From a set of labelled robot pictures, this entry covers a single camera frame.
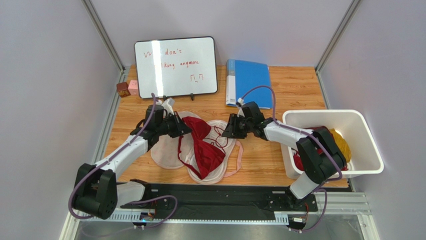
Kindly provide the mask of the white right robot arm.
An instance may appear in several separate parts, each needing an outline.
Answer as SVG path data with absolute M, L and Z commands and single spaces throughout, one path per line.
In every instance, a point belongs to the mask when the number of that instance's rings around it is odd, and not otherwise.
M 232 113 L 222 133 L 228 139 L 245 139 L 249 133 L 265 141 L 276 142 L 295 150 L 303 173 L 288 190 L 293 200 L 302 200 L 334 174 L 341 174 L 347 160 L 335 138 L 326 127 L 297 128 L 265 118 L 258 105 L 251 101 L 240 106 L 242 115 Z

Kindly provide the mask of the floral mesh laundry bag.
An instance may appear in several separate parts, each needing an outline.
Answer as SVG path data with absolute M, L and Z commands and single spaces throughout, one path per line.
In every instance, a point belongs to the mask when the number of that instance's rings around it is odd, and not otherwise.
M 192 132 L 176 138 L 161 136 L 150 150 L 158 166 L 170 170 L 186 167 L 189 176 L 204 185 L 216 184 L 242 168 L 244 148 L 240 141 L 222 136 L 225 121 L 205 121 L 189 111 L 178 115 Z

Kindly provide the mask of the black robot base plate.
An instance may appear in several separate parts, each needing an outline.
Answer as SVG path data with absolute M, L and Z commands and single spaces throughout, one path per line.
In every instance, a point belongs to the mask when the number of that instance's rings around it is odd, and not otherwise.
M 287 197 L 288 192 L 285 186 L 153 183 L 144 198 L 168 198 L 155 203 L 125 204 L 123 208 L 154 210 L 159 219 L 175 210 L 173 220 L 266 221 L 275 219 L 275 212 L 318 212 L 314 195 L 293 202 Z

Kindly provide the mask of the red bra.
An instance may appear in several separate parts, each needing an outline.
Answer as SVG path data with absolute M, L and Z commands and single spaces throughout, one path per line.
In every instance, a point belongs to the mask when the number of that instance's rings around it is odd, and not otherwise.
M 193 116 L 186 116 L 182 120 L 192 129 L 190 134 L 193 140 L 193 152 L 198 169 L 181 159 L 182 136 L 178 139 L 177 158 L 200 180 L 204 180 L 209 173 L 223 163 L 226 156 L 225 147 L 220 145 L 216 138 L 212 139 L 211 143 L 206 142 L 205 139 L 207 139 L 211 130 L 214 130 L 221 137 L 224 129 L 220 126 L 212 126 L 206 121 Z

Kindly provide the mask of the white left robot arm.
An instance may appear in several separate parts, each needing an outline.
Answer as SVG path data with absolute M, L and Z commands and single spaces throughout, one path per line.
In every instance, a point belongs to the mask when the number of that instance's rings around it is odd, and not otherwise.
M 77 219 L 83 216 L 75 211 L 86 213 L 86 219 L 105 220 L 117 207 L 146 203 L 147 183 L 138 179 L 118 183 L 118 178 L 135 160 L 148 153 L 161 136 L 178 138 L 191 132 L 177 112 L 150 105 L 145 118 L 116 150 L 94 164 L 84 163 L 79 167 L 68 200 L 69 212 Z

